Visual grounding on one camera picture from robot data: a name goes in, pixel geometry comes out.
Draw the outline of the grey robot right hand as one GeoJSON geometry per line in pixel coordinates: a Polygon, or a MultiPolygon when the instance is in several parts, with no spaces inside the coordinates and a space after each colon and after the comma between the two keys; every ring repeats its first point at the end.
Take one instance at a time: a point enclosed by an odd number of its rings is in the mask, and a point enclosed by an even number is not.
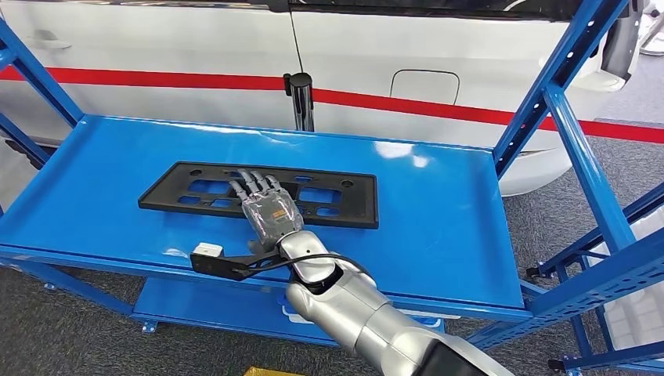
{"type": "Polygon", "coordinates": [[[241,200],[242,211],[263,250],[271,251],[285,236],[302,230],[304,219],[298,206],[273,175],[263,176],[244,168],[237,172],[249,192],[236,180],[229,184],[241,200]]]}

